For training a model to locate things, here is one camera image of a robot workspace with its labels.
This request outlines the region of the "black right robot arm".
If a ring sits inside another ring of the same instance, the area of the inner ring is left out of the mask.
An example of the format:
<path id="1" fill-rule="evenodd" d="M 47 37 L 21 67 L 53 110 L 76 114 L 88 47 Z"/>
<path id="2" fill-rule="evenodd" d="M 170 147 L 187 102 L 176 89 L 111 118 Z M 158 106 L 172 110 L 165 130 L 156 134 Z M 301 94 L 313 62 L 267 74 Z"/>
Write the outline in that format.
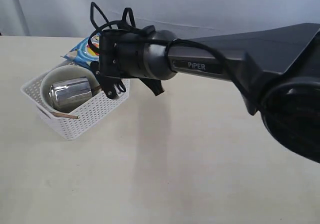
<path id="1" fill-rule="evenodd" d="M 90 65 L 110 98 L 123 79 L 142 81 L 154 95 L 162 81 L 188 74 L 231 82 L 247 112 L 260 113 L 272 137 L 320 161 L 320 26 L 302 23 L 264 31 L 180 39 L 154 26 L 124 21 L 96 26 L 99 58 Z"/>

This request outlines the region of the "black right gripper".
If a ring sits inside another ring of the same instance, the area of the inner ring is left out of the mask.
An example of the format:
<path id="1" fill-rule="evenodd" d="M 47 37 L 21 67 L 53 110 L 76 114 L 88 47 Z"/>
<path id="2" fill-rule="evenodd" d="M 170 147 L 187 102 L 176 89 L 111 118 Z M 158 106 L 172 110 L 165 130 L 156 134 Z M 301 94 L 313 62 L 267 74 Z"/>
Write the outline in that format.
<path id="1" fill-rule="evenodd" d="M 90 47 L 98 60 L 90 63 L 101 90 L 117 99 L 119 79 L 139 79 L 155 96 L 164 93 L 162 82 L 144 78 L 144 30 L 138 28 L 97 28 L 90 35 Z"/>

